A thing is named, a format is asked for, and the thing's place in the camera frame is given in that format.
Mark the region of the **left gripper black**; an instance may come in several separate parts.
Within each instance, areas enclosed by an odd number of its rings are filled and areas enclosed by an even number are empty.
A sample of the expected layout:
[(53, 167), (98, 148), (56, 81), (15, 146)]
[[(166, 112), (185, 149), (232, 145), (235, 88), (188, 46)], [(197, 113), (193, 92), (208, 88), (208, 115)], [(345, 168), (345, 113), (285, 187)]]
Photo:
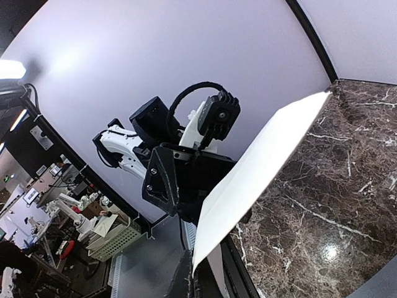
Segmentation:
[(143, 181), (142, 198), (167, 215), (198, 222), (204, 199), (235, 164), (215, 153), (156, 147)]

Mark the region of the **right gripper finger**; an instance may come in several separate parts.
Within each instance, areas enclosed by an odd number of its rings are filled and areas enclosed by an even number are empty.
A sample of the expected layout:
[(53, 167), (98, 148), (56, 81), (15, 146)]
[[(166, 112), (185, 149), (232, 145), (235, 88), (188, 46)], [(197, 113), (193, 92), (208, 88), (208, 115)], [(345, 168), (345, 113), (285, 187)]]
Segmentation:
[(194, 297), (192, 277), (192, 251), (185, 250), (171, 279), (165, 298)]

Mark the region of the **beige lined letter sheet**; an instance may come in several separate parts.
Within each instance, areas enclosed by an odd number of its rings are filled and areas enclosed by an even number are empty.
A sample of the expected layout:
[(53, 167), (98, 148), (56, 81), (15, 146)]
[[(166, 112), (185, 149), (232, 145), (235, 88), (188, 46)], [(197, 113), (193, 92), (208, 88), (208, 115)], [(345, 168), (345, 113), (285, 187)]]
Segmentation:
[(205, 198), (197, 225), (193, 269), (220, 244), (274, 180), (330, 97), (330, 92), (320, 92), (279, 109)]

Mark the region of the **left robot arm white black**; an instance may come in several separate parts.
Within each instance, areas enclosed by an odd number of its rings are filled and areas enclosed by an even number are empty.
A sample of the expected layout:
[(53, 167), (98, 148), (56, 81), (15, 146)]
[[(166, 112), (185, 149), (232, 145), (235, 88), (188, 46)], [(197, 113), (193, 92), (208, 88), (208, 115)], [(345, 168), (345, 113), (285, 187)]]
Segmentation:
[[(201, 103), (183, 126), (178, 105), (199, 89), (217, 91)], [(154, 97), (130, 116), (132, 130), (118, 119), (93, 139), (102, 162), (142, 179), (142, 198), (170, 216), (197, 225), (205, 198), (236, 162), (219, 155), (216, 142), (232, 129), (241, 107), (222, 85), (210, 81), (183, 90), (167, 107)]]

